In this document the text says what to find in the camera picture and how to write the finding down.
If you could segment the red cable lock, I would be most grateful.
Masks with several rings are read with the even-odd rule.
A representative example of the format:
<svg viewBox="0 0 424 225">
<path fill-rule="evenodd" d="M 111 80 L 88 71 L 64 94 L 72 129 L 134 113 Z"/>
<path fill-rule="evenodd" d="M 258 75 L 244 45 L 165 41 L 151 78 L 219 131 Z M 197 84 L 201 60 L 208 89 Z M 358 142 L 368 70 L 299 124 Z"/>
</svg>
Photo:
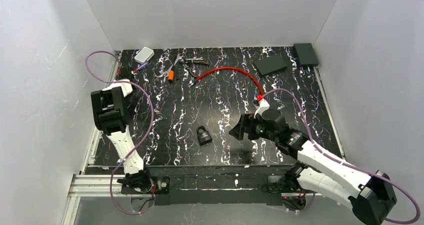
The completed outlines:
<svg viewBox="0 0 424 225">
<path fill-rule="evenodd" d="M 200 76 L 196 77 L 193 82 L 189 85 L 189 87 L 193 87 L 195 86 L 197 83 L 199 83 L 200 81 L 202 81 L 204 78 L 208 77 L 208 76 L 212 76 L 212 75 L 217 75 L 220 72 L 225 72 L 225 71 L 230 71 L 232 74 L 236 75 L 243 75 L 246 78 L 248 78 L 251 82 L 253 82 L 253 84 L 255 85 L 255 87 L 257 88 L 258 92 L 259 92 L 259 96 L 263 97 L 265 95 L 265 91 L 263 89 L 263 87 L 260 85 L 259 81 L 249 72 L 241 69 L 241 68 L 237 68 L 237 67 L 230 67 L 230 66 L 223 66 L 223 67 L 218 67 L 218 68 L 213 68 L 211 70 L 206 71 L 205 73 L 201 74 Z"/>
</svg>

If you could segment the black padlock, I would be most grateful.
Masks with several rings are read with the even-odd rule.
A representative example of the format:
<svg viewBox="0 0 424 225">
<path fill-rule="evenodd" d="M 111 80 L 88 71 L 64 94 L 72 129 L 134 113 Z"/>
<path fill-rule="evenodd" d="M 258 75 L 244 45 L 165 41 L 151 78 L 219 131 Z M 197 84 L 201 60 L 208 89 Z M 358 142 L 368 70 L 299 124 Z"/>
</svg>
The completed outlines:
<svg viewBox="0 0 424 225">
<path fill-rule="evenodd" d="M 209 144 L 213 141 L 210 133 L 203 125 L 200 125 L 196 129 L 199 145 L 203 146 Z"/>
</svg>

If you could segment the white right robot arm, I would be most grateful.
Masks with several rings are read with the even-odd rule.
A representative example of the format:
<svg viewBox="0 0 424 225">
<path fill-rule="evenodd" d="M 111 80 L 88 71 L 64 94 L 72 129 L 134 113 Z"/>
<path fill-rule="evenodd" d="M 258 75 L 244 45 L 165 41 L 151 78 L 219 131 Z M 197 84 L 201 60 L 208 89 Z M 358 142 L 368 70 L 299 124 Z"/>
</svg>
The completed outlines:
<svg viewBox="0 0 424 225">
<path fill-rule="evenodd" d="M 300 130 L 289 127 L 277 109 L 262 114 L 241 114 L 229 134 L 241 141 L 270 140 L 279 151 L 298 162 L 285 180 L 294 188 L 314 191 L 352 210 L 366 225 L 380 225 L 397 203 L 389 176 L 377 170 L 373 175 L 358 171 L 350 163 L 314 144 Z"/>
</svg>

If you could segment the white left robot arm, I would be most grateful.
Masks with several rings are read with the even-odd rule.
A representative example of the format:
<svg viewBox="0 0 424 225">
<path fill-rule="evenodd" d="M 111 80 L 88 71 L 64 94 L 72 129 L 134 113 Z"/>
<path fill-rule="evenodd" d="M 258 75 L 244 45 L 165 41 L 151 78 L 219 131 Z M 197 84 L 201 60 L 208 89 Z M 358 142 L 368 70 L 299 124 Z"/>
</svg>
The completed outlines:
<svg viewBox="0 0 424 225">
<path fill-rule="evenodd" d="M 103 132 L 114 145 L 122 162 L 125 177 L 118 183 L 147 193 L 153 188 L 150 172 L 137 151 L 130 133 L 130 113 L 126 97 L 133 92 L 130 80 L 122 79 L 108 87 L 90 93 L 93 120 L 96 128 Z"/>
</svg>

